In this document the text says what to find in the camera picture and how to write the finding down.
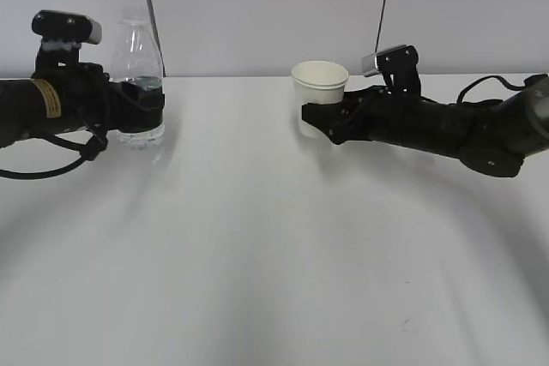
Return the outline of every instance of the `black cable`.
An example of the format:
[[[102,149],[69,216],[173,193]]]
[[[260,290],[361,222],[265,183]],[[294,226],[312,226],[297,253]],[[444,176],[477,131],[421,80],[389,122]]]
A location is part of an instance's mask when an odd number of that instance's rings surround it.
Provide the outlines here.
[[[463,99],[465,98],[465,95],[473,88],[473,87],[476,87],[478,86],[480,83],[482,83],[483,81],[487,81],[489,79],[496,79],[497,81],[499,81],[502,85],[504,85],[504,87],[506,87],[507,89],[509,90],[512,90],[514,92],[521,92],[523,91],[524,89],[526,89],[526,86],[515,86],[515,85],[512,85],[511,83],[509,83],[508,81],[506,81],[502,76],[499,76],[499,75],[490,75],[490,76],[486,76],[486,77],[481,77],[480,79],[474,81],[473,83],[471,83],[469,86],[465,87],[459,94],[459,96],[457,97],[457,101],[455,102],[457,105],[461,105],[463,103]]]
[[[48,141],[53,145],[74,150],[75,152],[80,152],[84,148],[84,145],[81,143],[67,141],[59,136],[55,136],[51,133],[40,132],[38,130],[29,132],[28,137],[29,139],[42,139],[43,141]]]
[[[56,146],[77,151],[80,154],[80,158],[75,160],[71,164],[66,165],[65,167],[61,167],[53,171],[39,171],[39,172],[25,173],[25,172],[18,172],[18,171],[5,171],[0,169],[0,177],[4,177],[6,179],[14,179],[14,180],[40,180],[40,179],[47,179],[50,177],[61,176],[65,173],[73,171],[80,165],[84,164],[84,162],[86,162],[87,160],[94,159],[101,150],[106,149],[106,144],[107,144],[106,135],[109,131],[109,125],[111,124],[111,116],[112,116],[111,100],[109,99],[109,92],[108,92],[108,81],[106,80],[106,78],[103,78],[103,77],[99,78],[99,76],[93,73],[89,73],[85,68],[83,68],[80,65],[76,65],[71,69],[74,71],[78,71],[79,73],[83,74],[84,77],[87,77],[87,79],[92,84],[94,84],[95,88],[97,88],[98,91],[101,93],[101,97],[103,98],[103,106],[104,106],[103,107],[103,110],[104,110],[103,124],[99,126],[98,130],[94,130],[94,131],[90,130],[94,134],[94,136],[92,136],[92,138],[89,141],[87,141],[85,145],[82,145],[81,143],[75,143],[73,141],[66,141],[65,139],[62,139],[55,135],[51,135],[51,134],[43,133],[39,131],[38,132],[34,131],[29,133],[29,137],[38,137]]]
[[[38,171],[33,173],[21,173],[18,171],[3,171],[0,170],[0,177],[4,177],[6,179],[14,179],[14,180],[40,180],[40,179],[47,179],[49,177],[57,177],[64,175],[65,173],[68,173],[70,171],[73,171],[78,166],[82,165],[86,160],[82,157],[72,162],[70,165],[66,165],[65,167],[61,167],[59,169],[56,169],[54,171]]]
[[[379,26],[377,28],[376,50],[375,50],[376,53],[377,53],[377,48],[379,47],[379,38],[381,37],[381,27],[383,25],[383,18],[385,16],[385,5],[386,4],[387,4],[387,0],[383,0],[383,6],[381,8],[381,15],[379,16]]]

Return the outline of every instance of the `white paper cup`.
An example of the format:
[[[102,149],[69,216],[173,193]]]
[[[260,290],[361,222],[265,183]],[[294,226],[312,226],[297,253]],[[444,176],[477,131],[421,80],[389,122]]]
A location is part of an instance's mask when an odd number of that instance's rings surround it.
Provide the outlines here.
[[[299,105],[299,131],[308,137],[324,136],[320,130],[301,119],[301,106],[307,103],[329,105],[341,102],[349,72],[337,63],[311,61],[294,66],[292,78]]]

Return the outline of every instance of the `cup rim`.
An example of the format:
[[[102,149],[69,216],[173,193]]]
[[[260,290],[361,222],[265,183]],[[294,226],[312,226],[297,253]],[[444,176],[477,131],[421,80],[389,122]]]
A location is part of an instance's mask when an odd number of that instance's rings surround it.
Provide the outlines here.
[[[327,64],[327,65],[331,66],[332,68],[338,69],[341,72],[341,81],[338,81],[336,83],[314,83],[314,82],[310,82],[310,81],[307,81],[307,80],[303,80],[302,78],[297,76],[296,72],[299,69],[303,68],[303,66],[311,65],[311,64],[315,64],[315,63]],[[341,87],[341,86],[345,86],[347,84],[347,82],[349,81],[349,72],[347,71],[347,69],[345,69],[343,66],[341,66],[338,63],[329,62],[329,61],[326,61],[326,60],[309,60],[309,61],[298,63],[292,68],[292,78],[297,83],[299,83],[303,86],[324,90],[324,89],[333,89],[333,88],[338,88],[338,87]]]

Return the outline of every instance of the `robotic arm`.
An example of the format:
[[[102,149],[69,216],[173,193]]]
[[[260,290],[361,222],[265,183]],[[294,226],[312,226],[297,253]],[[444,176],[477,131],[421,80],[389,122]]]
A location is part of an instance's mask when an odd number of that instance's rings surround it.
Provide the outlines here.
[[[104,151],[109,130],[137,133],[162,123],[161,87],[145,93],[127,82],[110,82],[98,64],[78,61],[82,43],[101,41],[99,23],[84,15],[42,10],[33,18],[32,27],[42,42],[31,79],[0,81],[0,148],[38,138],[74,150],[80,158],[55,171],[0,170],[0,177],[59,176]],[[79,129],[92,133],[85,145],[57,136]]]
[[[535,75],[524,86],[487,76],[464,89],[455,104],[421,95],[413,46],[401,45],[365,57],[364,76],[381,74],[385,86],[345,92],[333,105],[302,106],[302,118],[334,144],[382,141],[459,159],[493,177],[515,177],[527,156],[549,148],[549,77]],[[467,92],[495,78],[518,92],[505,101],[464,102]]]

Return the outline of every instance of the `yellow label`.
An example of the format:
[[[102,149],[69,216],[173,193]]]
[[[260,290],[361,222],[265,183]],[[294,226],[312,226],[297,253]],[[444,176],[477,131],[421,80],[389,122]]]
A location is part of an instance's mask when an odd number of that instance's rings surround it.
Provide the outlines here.
[[[50,82],[45,81],[44,79],[31,79],[30,81],[40,90],[40,93],[42,93],[42,98],[44,98],[45,103],[45,116],[48,119],[61,117],[61,101]]]

